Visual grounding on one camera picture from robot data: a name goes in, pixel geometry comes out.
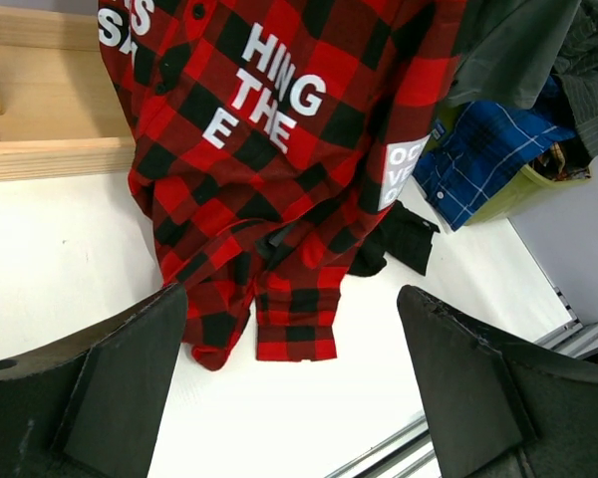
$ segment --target black cloth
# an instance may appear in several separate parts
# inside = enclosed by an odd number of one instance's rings
[[[569,101],[588,164],[598,155],[598,0],[582,0],[553,70]]]
[[[528,110],[547,81],[581,0],[468,0],[448,107],[490,101]]]
[[[366,238],[348,274],[371,277],[386,267],[386,252],[421,275],[428,270],[432,238],[439,226],[395,202],[379,226]]]

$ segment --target white wall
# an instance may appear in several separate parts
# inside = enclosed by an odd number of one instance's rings
[[[0,5],[84,15],[95,15],[98,10],[97,0],[0,0]]]
[[[552,283],[581,319],[598,321],[598,157],[590,184],[512,218]]]

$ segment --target black fabric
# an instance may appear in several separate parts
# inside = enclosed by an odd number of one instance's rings
[[[439,226],[395,202],[379,226],[363,242],[348,274],[371,277],[386,267],[386,252],[421,275],[428,270],[432,238]]]
[[[598,478],[598,365],[415,287],[402,289],[398,307],[444,478]]]
[[[0,478],[146,477],[186,320],[182,286],[0,360]]]
[[[586,162],[598,155],[598,0],[582,0],[554,64],[569,101]]]
[[[294,227],[294,223],[288,224],[255,241],[255,249],[265,261],[267,270],[277,267],[292,252],[283,244],[283,240]]]
[[[468,0],[450,108],[490,101],[528,110],[547,81],[580,0]]]

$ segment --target buffalo check flannel shirt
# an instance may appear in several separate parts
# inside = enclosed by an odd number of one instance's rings
[[[464,1],[100,0],[131,192],[202,365],[253,299],[258,359],[336,356],[340,283],[425,145]]]
[[[452,230],[458,229],[520,169],[558,141],[567,126],[562,92],[549,78],[532,110],[473,102],[459,113],[441,145],[424,155],[414,177]]]

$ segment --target red plaid shirt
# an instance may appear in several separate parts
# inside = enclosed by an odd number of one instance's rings
[[[336,356],[340,283],[425,145],[464,2],[100,0],[131,191],[204,366],[253,299],[259,359]]]

